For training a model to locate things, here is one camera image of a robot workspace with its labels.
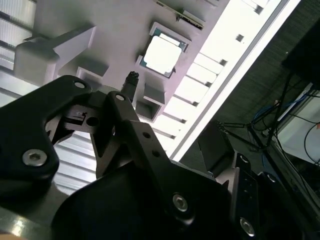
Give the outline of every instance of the black cable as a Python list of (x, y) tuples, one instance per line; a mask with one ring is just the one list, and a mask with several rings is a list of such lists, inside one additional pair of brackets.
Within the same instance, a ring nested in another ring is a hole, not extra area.
[(307, 94), (308, 97), (313, 97), (313, 98), (320, 98), (318, 95), (312, 95), (312, 94)]
[(315, 126), (317, 126), (318, 124), (320, 124), (320, 122), (316, 122), (309, 130), (308, 130), (308, 132), (306, 133), (306, 135), (305, 135), (305, 137), (304, 137), (304, 141), (303, 141), (303, 146), (304, 146), (304, 151), (305, 151), (305, 153), (307, 154), (307, 156), (309, 157), (309, 159), (312, 161), (312, 162), (314, 162), (316, 165), (318, 165), (319, 166), (319, 162), (320, 162), (320, 159), (318, 160), (318, 161), (316, 161), (316, 160), (314, 160), (311, 156), (310, 156), (310, 154), (308, 153), (308, 151), (307, 151), (307, 137), (308, 137), (308, 135), (309, 135), (309, 133), (311, 132), (311, 130), (315, 127)]
[[(263, 118), (262, 118), (262, 123), (263, 123), (263, 125), (265, 126), (265, 128), (264, 129), (256, 129), (256, 128), (253, 128), (254, 130), (256, 130), (256, 131), (265, 131), (265, 130), (267, 130), (268, 128), (270, 128), (270, 127), (268, 127), (267, 126), (267, 124), (266, 124), (266, 122), (265, 122), (265, 117), (267, 117), (268, 115), (266, 115), (266, 116), (264, 116)], [(305, 119), (305, 118), (303, 118), (303, 117), (301, 117), (301, 116), (298, 116), (298, 115), (295, 115), (295, 114), (291, 114), (291, 113), (288, 113), (288, 115), (289, 116), (293, 116), (293, 117), (296, 117), (296, 118), (298, 118), (298, 119), (302, 119), (302, 120), (304, 120), (304, 121), (306, 121), (306, 122), (308, 122), (308, 123), (311, 123), (311, 124), (317, 124), (317, 122), (315, 122), (315, 121), (310, 121), (310, 120), (308, 120), (308, 119)]]
[(286, 96), (286, 93), (287, 93), (287, 90), (288, 90), (288, 87), (289, 87), (289, 83), (290, 83), (290, 80), (292, 79), (292, 77), (294, 76), (295, 74), (291, 71), (289, 72), (288, 76), (286, 77), (286, 80), (285, 80), (285, 85), (283, 87), (283, 91), (282, 91), (282, 94), (279, 98), (279, 104), (277, 106), (277, 110), (276, 110), (276, 113), (275, 113), (275, 116), (274, 116), (274, 119), (272, 121), (272, 127), (271, 127), (271, 134), (268, 136), (268, 139), (266, 141), (266, 146), (269, 146), (270, 143), (271, 143), (271, 138), (272, 138), (272, 134), (273, 132), (275, 131), (275, 129), (278, 127), (277, 126), (277, 122), (278, 122), (278, 118), (280, 116), (280, 111), (281, 111), (281, 108), (282, 108), (282, 105), (284, 103), (284, 100), (285, 100), (285, 96)]
[(297, 116), (297, 115), (294, 115), (294, 114), (288, 114), (288, 115), (290, 115), (290, 116), (294, 116), (294, 117), (296, 117), (296, 118), (298, 118), (298, 119), (302, 119), (302, 120), (305, 120), (306, 122), (308, 122), (308, 123), (311, 123), (311, 124), (318, 124), (318, 122), (315, 122), (315, 121), (310, 121), (310, 120), (308, 120), (308, 119), (305, 119), (305, 118), (303, 118), (303, 117), (301, 117), (301, 116)]

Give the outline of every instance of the bolt head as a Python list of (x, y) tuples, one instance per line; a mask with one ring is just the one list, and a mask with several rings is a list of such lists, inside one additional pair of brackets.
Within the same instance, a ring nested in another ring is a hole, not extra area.
[(179, 195), (175, 194), (172, 198), (174, 206), (180, 211), (180, 212), (185, 212), (188, 210), (188, 203), (186, 199)]
[(29, 149), (22, 155), (22, 161), (27, 166), (40, 167), (47, 161), (47, 154), (40, 149)]

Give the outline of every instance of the screw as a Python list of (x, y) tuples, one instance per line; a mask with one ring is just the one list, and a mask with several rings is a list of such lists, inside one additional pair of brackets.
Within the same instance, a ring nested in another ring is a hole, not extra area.
[(124, 98), (123, 96), (121, 96), (121, 95), (115, 95), (115, 97), (116, 97), (117, 99), (119, 99), (120, 101), (125, 100), (125, 98)]
[(249, 237), (255, 236), (255, 230), (252, 227), (252, 225), (250, 224), (250, 222), (248, 222), (248, 220), (246, 220), (243, 217), (240, 217), (240, 225), (241, 225), (242, 229), (245, 231), (245, 233), (249, 235)]
[(271, 176), (270, 174), (267, 174), (268, 179), (270, 179), (271, 182), (275, 183), (276, 180), (274, 179), (273, 176)]
[(76, 81), (76, 82), (74, 83), (74, 85), (75, 85), (77, 88), (80, 88), (80, 89), (84, 89), (84, 88), (86, 87), (83, 83), (81, 83), (81, 82), (79, 82), (79, 81)]
[(245, 159), (242, 155), (240, 155), (240, 158), (242, 161), (244, 161), (246, 164), (249, 163), (249, 161), (247, 159)]
[(185, 198), (179, 194), (173, 195), (172, 198), (174, 206), (180, 211), (185, 212), (188, 210), (188, 203)]
[(46, 160), (47, 154), (40, 149), (29, 149), (22, 155), (22, 161), (27, 166), (40, 167)]

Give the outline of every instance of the screw hole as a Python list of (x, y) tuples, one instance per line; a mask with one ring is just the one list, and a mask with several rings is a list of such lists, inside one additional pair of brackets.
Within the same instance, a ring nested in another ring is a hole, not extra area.
[(99, 119), (92, 116), (92, 117), (89, 117), (87, 120), (86, 120), (86, 124), (90, 127), (95, 127), (99, 124)]
[(143, 132), (142, 134), (143, 134), (143, 136), (144, 136), (146, 139), (151, 138), (150, 134), (147, 133), (147, 132)]
[(152, 151), (152, 155), (155, 156), (156, 158), (160, 157), (160, 153), (158, 151)]

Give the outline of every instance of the blue cable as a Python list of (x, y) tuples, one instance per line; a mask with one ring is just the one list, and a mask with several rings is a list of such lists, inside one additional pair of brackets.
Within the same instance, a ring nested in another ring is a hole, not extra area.
[[(307, 97), (307, 94), (305, 93), (300, 99), (298, 100), (295, 100), (295, 101), (292, 101), (292, 102), (288, 102), (286, 104), (284, 104), (282, 107), (285, 108), (285, 107), (288, 107), (290, 106), (291, 104), (296, 104), (298, 102), (301, 102), (302, 100), (304, 100), (305, 98)], [(252, 121), (256, 120), (257, 117), (259, 117), (261, 114), (265, 113), (266, 111), (268, 111), (269, 109), (271, 109), (273, 106), (265, 106), (263, 108), (261, 108), (255, 115), (254, 115), (254, 118)]]
[(265, 164), (265, 155), (261, 155), (262, 156), (262, 166), (265, 168), (266, 164)]

